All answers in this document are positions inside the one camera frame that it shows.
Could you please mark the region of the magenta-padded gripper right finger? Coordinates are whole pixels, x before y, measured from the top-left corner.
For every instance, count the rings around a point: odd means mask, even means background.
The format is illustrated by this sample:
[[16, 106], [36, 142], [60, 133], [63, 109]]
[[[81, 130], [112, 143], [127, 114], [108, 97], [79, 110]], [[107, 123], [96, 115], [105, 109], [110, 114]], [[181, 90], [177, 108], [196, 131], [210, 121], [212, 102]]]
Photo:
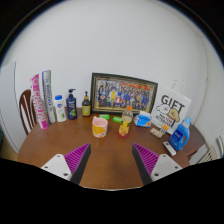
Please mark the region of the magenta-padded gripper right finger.
[[182, 169], [167, 154], [157, 153], [137, 144], [132, 144], [132, 154], [136, 161], [143, 185], [164, 178]]

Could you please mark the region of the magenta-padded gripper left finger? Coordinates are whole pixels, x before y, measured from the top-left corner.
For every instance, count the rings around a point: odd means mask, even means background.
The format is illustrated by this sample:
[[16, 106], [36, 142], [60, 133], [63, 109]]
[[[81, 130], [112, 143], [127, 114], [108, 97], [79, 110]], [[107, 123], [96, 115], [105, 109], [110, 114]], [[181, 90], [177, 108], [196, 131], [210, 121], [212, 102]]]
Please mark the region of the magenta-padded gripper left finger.
[[56, 154], [42, 169], [79, 185], [90, 154], [91, 144], [87, 143], [65, 155]]

